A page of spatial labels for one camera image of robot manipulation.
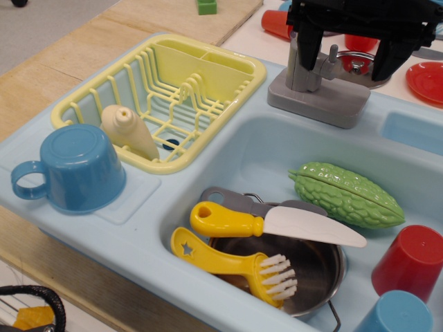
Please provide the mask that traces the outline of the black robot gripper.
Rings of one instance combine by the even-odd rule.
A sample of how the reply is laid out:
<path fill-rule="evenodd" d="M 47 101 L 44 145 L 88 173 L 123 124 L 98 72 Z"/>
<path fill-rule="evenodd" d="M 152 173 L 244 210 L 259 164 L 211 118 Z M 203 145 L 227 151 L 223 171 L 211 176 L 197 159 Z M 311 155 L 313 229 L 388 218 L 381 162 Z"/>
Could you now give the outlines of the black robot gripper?
<path fill-rule="evenodd" d="M 379 39 L 372 80 L 387 80 L 421 47 L 435 39 L 442 5 L 435 1 L 293 1 L 287 24 L 298 32 L 301 65 L 315 66 L 323 31 Z"/>

